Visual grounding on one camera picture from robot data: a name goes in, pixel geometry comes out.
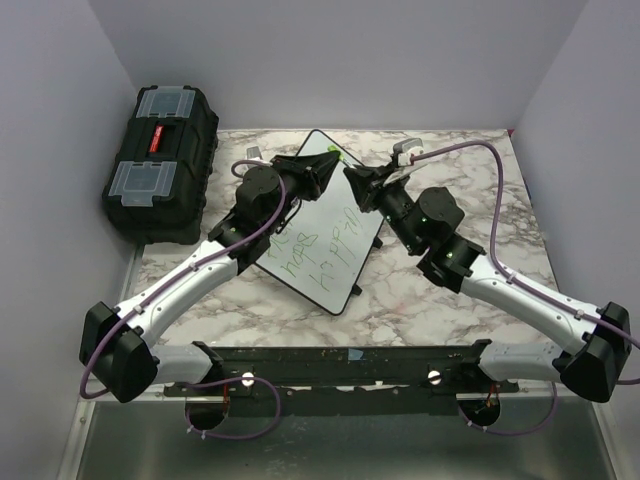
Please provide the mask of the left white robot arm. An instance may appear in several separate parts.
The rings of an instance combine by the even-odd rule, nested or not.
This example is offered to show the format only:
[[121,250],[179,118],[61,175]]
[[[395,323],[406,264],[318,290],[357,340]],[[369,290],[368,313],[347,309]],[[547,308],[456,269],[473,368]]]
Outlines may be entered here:
[[79,350],[80,396],[100,397],[87,390],[91,377],[122,403],[160,384],[214,393],[222,380],[219,357],[198,341],[162,345],[161,336],[205,295],[254,264],[291,209],[320,198],[339,162],[336,151],[245,161],[234,206],[186,260],[117,306],[99,302],[88,310]]

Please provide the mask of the green marker cap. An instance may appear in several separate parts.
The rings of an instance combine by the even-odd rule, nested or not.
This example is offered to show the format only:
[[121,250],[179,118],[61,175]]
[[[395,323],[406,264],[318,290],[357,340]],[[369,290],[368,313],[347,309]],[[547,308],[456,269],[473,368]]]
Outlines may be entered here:
[[338,159],[340,162],[344,162],[344,155],[343,152],[340,148],[338,148],[336,145],[329,145],[327,147],[327,151],[329,152],[336,152],[338,154]]

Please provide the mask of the white whiteboard black frame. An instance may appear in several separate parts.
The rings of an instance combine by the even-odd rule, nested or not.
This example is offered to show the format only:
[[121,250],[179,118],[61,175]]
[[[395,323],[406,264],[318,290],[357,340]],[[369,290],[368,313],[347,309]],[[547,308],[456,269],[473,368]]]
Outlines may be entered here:
[[257,266],[332,315],[341,314],[350,297],[359,293],[359,276],[373,248],[383,217],[358,208],[348,181],[346,167],[359,163],[320,130],[306,137],[300,156],[327,152],[336,145],[344,162],[336,167],[322,196],[302,204],[300,211],[279,235]]

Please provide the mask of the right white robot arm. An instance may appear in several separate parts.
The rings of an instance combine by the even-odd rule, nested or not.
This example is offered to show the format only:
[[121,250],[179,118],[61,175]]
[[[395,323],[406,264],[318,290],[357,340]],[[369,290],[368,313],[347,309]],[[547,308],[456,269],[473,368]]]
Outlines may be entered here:
[[609,302],[597,307],[519,276],[456,231],[464,218],[445,187],[413,200],[387,167],[345,168],[357,206],[378,211],[434,285],[484,301],[548,337],[542,345],[488,343],[464,362],[460,379],[480,392],[494,381],[560,382],[583,399],[606,403],[631,353],[628,311]]

